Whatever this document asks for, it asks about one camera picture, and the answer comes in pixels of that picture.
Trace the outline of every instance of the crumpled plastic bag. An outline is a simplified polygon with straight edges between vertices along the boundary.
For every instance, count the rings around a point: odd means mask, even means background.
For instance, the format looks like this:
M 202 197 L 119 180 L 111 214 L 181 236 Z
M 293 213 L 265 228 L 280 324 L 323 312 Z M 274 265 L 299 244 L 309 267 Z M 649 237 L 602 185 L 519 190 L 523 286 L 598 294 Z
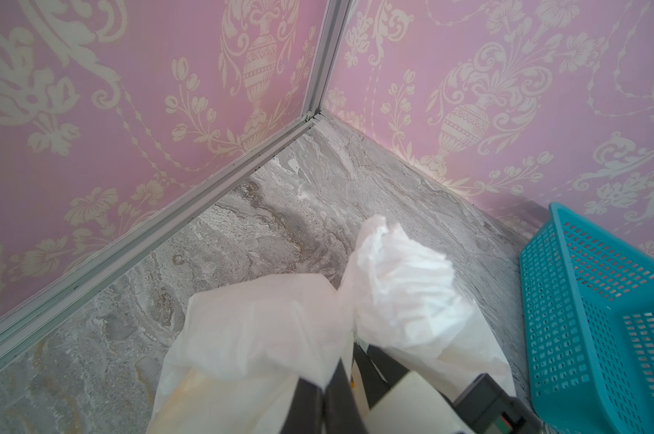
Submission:
M 445 255 L 374 216 L 361 227 L 339 293 L 355 305 L 360 340 L 383 348 L 450 400 L 484 372 L 515 396 L 491 327 L 453 276 Z
M 350 373 L 354 331 L 451 399 L 482 372 L 514 395 L 488 323 L 453 278 L 444 255 L 374 216 L 339 291 L 320 274 L 281 274 L 193 295 L 147 433 L 278 433 L 299 377 L 324 389 L 340 358 Z

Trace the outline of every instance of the aluminum baseboard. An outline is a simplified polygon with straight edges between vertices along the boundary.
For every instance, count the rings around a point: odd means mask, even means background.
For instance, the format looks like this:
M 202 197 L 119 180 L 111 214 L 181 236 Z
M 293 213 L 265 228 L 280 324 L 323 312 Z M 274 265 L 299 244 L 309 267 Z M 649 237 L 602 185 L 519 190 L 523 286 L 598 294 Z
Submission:
M 316 123 L 298 119 L 0 318 L 0 369 Z

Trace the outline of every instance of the floor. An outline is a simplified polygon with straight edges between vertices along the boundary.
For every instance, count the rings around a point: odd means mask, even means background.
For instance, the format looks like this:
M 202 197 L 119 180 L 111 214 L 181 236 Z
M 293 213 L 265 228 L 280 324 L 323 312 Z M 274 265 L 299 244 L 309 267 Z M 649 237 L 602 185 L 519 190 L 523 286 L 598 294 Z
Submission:
M 525 397 L 523 241 L 323 120 L 2 370 L 0 433 L 143 433 L 192 294 L 270 273 L 322 273 L 338 285 L 375 213 L 450 256 Z

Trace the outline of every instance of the teal plastic basket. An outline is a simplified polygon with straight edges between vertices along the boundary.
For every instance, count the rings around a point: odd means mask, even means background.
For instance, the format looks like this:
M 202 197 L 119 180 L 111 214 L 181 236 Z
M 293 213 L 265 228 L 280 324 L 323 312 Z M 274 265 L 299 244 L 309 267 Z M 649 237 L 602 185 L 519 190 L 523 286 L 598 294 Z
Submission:
M 532 404 L 571 434 L 654 434 L 654 260 L 563 205 L 520 254 Z

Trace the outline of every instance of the pink wallpaper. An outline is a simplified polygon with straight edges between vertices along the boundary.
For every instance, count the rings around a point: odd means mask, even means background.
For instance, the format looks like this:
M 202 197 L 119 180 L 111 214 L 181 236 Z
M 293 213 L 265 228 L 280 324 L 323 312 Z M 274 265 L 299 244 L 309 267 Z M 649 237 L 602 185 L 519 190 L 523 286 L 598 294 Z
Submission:
M 325 108 L 531 236 L 654 257 L 654 0 L 354 0 Z
M 326 3 L 0 2 L 0 316 L 297 119 Z

